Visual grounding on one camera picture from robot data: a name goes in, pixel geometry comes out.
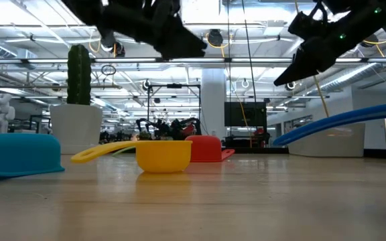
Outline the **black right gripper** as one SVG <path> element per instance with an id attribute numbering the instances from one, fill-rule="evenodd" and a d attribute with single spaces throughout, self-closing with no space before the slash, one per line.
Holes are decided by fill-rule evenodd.
<path id="1" fill-rule="evenodd" d="M 281 86 L 323 72 L 334 58 L 384 28 L 384 0 L 312 0 L 309 14 L 300 11 L 288 31 L 303 43 L 289 67 L 273 82 Z"/>

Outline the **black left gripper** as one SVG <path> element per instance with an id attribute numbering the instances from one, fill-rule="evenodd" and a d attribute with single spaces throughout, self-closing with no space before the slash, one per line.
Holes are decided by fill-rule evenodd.
<path id="1" fill-rule="evenodd" d="M 102 18 L 113 31 L 154 46 L 165 60 L 204 57 L 207 45 L 183 26 L 179 10 L 180 0 L 110 0 Z"/>

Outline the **large blue measuring cup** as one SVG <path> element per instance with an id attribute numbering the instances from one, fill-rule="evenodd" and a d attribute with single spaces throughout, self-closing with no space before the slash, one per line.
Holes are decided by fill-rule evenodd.
<path id="1" fill-rule="evenodd" d="M 297 141 L 303 137 L 313 135 L 320 131 L 339 127 L 343 125 L 349 125 L 353 123 L 359 123 L 364 121 L 372 121 L 376 119 L 386 118 L 386 104 L 366 107 L 358 110 L 352 110 L 344 112 L 327 118 L 323 118 L 296 128 L 278 138 L 273 142 L 274 145 L 284 146 L 294 141 Z"/>

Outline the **grey plastic basket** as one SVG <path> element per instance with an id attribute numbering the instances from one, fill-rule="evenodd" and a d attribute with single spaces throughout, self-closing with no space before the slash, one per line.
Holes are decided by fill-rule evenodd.
<path id="1" fill-rule="evenodd" d="M 365 124 L 355 123 L 326 129 L 290 143 L 291 155 L 306 157 L 362 157 Z"/>

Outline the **red measuring cup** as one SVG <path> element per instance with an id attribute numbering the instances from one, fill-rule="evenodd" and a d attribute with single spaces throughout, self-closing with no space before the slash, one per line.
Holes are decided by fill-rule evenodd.
<path id="1" fill-rule="evenodd" d="M 191 141 L 192 163 L 216 163 L 228 159 L 235 153 L 234 149 L 222 150 L 222 144 L 218 137 L 209 135 L 191 135 L 186 137 Z"/>

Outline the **yellow measuring cup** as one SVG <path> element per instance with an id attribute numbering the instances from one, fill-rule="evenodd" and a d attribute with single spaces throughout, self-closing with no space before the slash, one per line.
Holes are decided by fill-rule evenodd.
<path id="1" fill-rule="evenodd" d="M 71 157 L 71 162 L 86 163 L 130 147 L 135 148 L 138 166 L 149 173 L 181 172 L 191 160 L 192 141 L 120 141 L 81 151 Z"/>

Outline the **cyan measuring cup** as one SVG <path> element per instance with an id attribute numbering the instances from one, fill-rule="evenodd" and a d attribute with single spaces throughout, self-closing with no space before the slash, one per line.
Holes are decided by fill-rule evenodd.
<path id="1" fill-rule="evenodd" d="M 0 179 L 63 170 L 61 146 L 52 135 L 0 133 Z"/>

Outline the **white square column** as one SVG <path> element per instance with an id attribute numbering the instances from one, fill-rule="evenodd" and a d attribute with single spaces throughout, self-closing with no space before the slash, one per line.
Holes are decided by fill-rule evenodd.
<path id="1" fill-rule="evenodd" d="M 226 100 L 226 75 L 222 68 L 202 70 L 201 122 L 209 135 L 222 140 L 226 136 L 224 126 L 224 102 Z"/>

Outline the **black background robot arms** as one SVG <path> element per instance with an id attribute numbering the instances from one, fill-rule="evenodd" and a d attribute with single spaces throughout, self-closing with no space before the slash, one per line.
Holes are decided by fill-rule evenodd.
<path id="1" fill-rule="evenodd" d="M 162 119 L 152 122 L 140 118 L 135 122 L 140 132 L 140 140 L 183 141 L 189 136 L 202 134 L 200 120 L 194 117 L 185 120 L 175 119 L 172 122 Z"/>

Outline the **green cactus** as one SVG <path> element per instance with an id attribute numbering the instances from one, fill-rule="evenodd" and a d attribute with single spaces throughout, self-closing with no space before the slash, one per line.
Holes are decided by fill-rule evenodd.
<path id="1" fill-rule="evenodd" d="M 73 45 L 68 52 L 67 103 L 90 105 L 91 60 L 83 45 Z"/>

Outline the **white hexagonal plant pot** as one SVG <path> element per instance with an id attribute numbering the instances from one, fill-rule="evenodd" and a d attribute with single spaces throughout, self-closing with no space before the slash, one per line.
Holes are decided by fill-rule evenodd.
<path id="1" fill-rule="evenodd" d="M 75 155 L 99 143 L 103 111 L 96 106 L 51 106 L 50 120 L 52 133 L 59 140 L 63 155 Z"/>

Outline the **black tall frame stand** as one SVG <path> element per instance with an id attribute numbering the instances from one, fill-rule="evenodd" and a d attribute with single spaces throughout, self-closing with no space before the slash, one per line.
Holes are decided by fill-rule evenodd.
<path id="1" fill-rule="evenodd" d="M 196 127 L 196 130 L 198 131 L 198 134 L 201 134 L 201 114 L 202 114 L 202 94 L 201 94 L 201 85 L 200 84 L 148 84 L 146 88 L 147 93 L 147 120 L 150 118 L 150 100 L 151 100 L 151 89 L 156 87 L 157 90 L 153 91 L 153 94 L 157 94 L 157 92 L 161 88 L 168 88 L 168 89 L 181 89 L 181 88 L 187 88 L 191 93 L 194 94 L 194 96 L 198 99 L 198 126 Z"/>

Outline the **black wall screen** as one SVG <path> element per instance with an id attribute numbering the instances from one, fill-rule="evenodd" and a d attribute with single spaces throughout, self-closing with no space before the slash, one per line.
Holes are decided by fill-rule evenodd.
<path id="1" fill-rule="evenodd" d="M 267 110 L 264 102 L 225 102 L 226 127 L 266 127 Z"/>

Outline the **black frame crossbar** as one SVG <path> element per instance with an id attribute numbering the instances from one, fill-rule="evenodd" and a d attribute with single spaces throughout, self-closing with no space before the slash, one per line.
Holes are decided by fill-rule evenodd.
<path id="1" fill-rule="evenodd" d="M 236 147 L 235 153 L 238 154 L 288 154 L 288 148 L 271 147 L 271 148 L 250 148 L 250 147 Z M 386 159 L 386 149 L 365 149 L 364 157 Z"/>

